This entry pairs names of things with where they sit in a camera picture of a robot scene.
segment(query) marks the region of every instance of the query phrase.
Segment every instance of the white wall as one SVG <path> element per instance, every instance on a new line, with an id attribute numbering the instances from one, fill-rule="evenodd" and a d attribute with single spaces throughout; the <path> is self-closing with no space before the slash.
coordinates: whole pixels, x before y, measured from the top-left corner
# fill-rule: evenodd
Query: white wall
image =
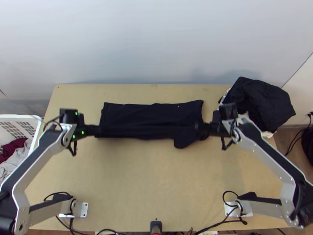
<path id="1" fill-rule="evenodd" d="M 55 83 L 282 86 L 313 51 L 312 0 L 0 0 L 0 89 Z"/>
<path id="2" fill-rule="evenodd" d="M 291 103 L 296 111 L 296 115 L 285 124 L 308 124 L 310 119 L 306 114 L 313 111 L 313 55 L 282 88 L 289 93 Z"/>

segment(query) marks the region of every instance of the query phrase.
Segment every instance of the white plastic basket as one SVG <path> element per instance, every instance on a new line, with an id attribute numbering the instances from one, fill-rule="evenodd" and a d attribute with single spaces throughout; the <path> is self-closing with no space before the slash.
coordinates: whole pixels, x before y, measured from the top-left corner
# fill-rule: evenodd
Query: white plastic basket
<path id="1" fill-rule="evenodd" d="M 42 124 L 42 118 L 31 115 L 0 115 L 0 152 L 2 145 L 19 138 L 32 139 L 29 153 L 34 150 L 36 139 Z"/>

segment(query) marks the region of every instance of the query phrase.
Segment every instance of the wooden table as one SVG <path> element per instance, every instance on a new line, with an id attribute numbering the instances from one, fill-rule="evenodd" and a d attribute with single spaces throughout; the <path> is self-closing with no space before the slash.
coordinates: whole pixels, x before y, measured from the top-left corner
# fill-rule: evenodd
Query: wooden table
<path id="1" fill-rule="evenodd" d="M 56 85 L 45 121 L 59 108 L 77 108 L 86 124 L 98 124 L 103 103 L 182 103 L 204 100 L 203 119 L 209 122 L 219 98 L 230 85 Z M 70 152 L 52 157 L 27 188 L 31 203 L 53 192 L 67 191 L 88 202 L 87 218 L 74 228 L 99 231 L 149 231 L 150 221 L 161 220 L 164 231 L 187 231 L 224 219 L 222 194 L 254 191 L 260 197 L 279 197 L 281 182 L 252 152 L 234 145 L 221 150 L 221 141 L 209 137 L 185 149 L 173 140 L 95 139 L 78 142 Z M 248 225 L 228 223 L 215 230 L 286 227 L 284 220 L 255 214 Z M 64 230 L 51 218 L 35 229 Z"/>

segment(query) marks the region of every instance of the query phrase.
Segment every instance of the red clothing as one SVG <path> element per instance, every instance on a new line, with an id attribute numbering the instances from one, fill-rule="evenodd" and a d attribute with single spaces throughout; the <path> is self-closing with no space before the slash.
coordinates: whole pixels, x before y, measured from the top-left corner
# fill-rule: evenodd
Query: red clothing
<path id="1" fill-rule="evenodd" d="M 2 146 L 3 152 L 2 154 L 0 154 L 0 163 L 8 160 L 8 158 L 12 156 L 12 154 L 17 148 L 24 147 L 24 143 L 26 140 L 27 138 L 20 138 L 20 139 L 13 140 L 9 144 L 3 145 Z"/>

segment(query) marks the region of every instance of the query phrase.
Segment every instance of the black garment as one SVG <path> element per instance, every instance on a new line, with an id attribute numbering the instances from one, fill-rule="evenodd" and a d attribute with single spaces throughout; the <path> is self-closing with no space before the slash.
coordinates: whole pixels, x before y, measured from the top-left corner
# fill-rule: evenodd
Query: black garment
<path id="1" fill-rule="evenodd" d="M 296 113 L 287 92 L 259 80 L 240 77 L 226 95 L 224 104 L 236 103 L 239 114 L 249 118 L 261 129 L 274 133 Z"/>
<path id="2" fill-rule="evenodd" d="M 173 139 L 176 148 L 185 148 L 208 137 L 196 126 L 203 123 L 203 100 L 180 104 L 113 104 L 104 103 L 100 134 L 96 137 L 137 139 Z"/>

